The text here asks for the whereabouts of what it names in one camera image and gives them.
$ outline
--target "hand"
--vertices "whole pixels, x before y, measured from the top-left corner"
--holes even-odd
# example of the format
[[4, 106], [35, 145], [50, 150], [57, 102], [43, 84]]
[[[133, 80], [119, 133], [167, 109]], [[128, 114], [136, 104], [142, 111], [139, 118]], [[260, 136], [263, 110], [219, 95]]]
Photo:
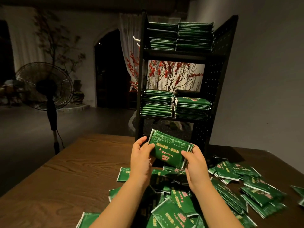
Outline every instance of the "hand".
[[205, 157], [197, 145], [194, 145], [192, 153], [182, 151], [181, 154], [188, 160], [185, 172], [189, 187], [196, 194], [206, 182], [210, 181]]
[[133, 145], [131, 153], [131, 173], [129, 179], [135, 182], [139, 187], [145, 190], [150, 184], [152, 174], [152, 164], [154, 157], [150, 157], [150, 152], [154, 148], [154, 144], [145, 143], [147, 137], [139, 138]]

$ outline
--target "forearm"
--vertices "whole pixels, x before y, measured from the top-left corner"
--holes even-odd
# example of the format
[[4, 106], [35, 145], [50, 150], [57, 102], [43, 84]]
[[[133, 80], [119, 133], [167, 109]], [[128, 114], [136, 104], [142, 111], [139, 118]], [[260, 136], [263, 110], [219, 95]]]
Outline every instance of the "forearm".
[[130, 227], [143, 192], [143, 187], [138, 185], [135, 180], [129, 178], [90, 228]]
[[243, 228], [211, 182], [195, 193], [209, 228]]

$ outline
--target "ceiling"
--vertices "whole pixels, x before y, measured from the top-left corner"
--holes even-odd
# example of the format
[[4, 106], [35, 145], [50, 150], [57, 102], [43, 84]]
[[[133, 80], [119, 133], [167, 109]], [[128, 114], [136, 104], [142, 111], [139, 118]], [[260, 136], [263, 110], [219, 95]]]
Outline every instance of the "ceiling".
[[190, 0], [0, 0], [2, 5], [32, 6], [60, 10], [140, 13], [187, 17]]

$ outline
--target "electric fan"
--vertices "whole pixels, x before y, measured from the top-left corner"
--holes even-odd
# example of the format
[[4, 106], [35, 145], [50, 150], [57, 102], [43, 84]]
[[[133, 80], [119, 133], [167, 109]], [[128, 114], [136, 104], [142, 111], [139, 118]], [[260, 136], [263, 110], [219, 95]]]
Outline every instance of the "electric fan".
[[72, 80], [59, 67], [46, 62], [33, 62], [16, 72], [16, 79], [24, 83], [20, 92], [23, 103], [38, 110], [46, 110], [54, 136], [55, 154], [59, 153], [57, 140], [57, 109], [72, 99]]

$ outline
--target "floor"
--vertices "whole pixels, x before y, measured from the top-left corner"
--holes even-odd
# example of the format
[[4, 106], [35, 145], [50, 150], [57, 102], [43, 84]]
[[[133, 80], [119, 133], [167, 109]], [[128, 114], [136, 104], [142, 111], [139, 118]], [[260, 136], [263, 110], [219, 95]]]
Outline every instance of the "floor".
[[[58, 131], [65, 146], [82, 134], [131, 136], [128, 121], [134, 111], [89, 108], [58, 113]], [[54, 156], [46, 111], [28, 106], [0, 106], [0, 196]]]

